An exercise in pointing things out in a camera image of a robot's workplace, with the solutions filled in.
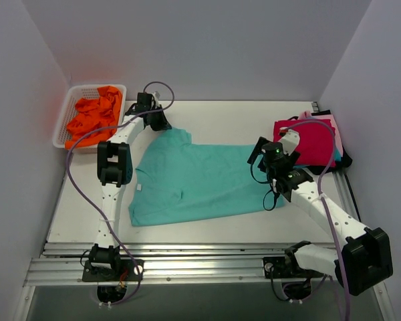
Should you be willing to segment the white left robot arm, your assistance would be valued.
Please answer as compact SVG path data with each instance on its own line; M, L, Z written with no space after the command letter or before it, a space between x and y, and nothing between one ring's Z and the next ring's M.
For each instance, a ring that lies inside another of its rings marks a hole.
M98 234L88 261L105 280L115 280L122 271L116 236L122 197L134 173L130 145L148 126L153 131L172 128L164 115L158 92L138 93L136 102L125 113L121 127L107 141L98 144L97 177L102 203Z

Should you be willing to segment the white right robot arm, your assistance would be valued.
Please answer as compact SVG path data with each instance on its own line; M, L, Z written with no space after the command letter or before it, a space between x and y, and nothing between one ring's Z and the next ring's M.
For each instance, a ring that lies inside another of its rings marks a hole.
M336 278L353 296L390 278L394 272L390 238L381 228L371 229L332 201L320 182L297 168L298 152L287 152L281 142L258 139L248 158L250 167L265 173L262 182L273 195L283 197L307 214L333 239L334 249L300 241L285 250L284 270L291 276L313 271Z

